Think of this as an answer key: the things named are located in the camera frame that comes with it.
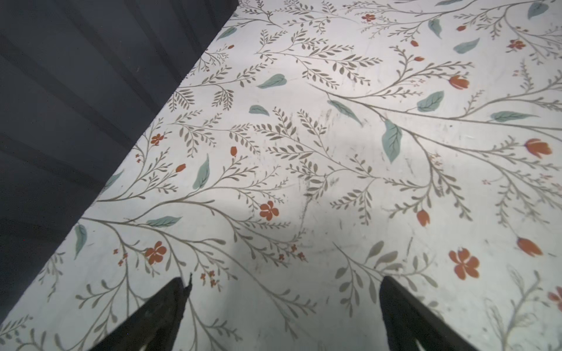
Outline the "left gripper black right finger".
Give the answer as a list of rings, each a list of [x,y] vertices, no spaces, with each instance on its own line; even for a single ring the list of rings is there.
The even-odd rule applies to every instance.
[[[382,280],[379,300],[391,351],[476,350],[390,276]]]

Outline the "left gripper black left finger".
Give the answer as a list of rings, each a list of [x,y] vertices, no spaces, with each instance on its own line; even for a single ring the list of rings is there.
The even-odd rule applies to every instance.
[[[193,281],[171,279],[93,350],[172,350]]]

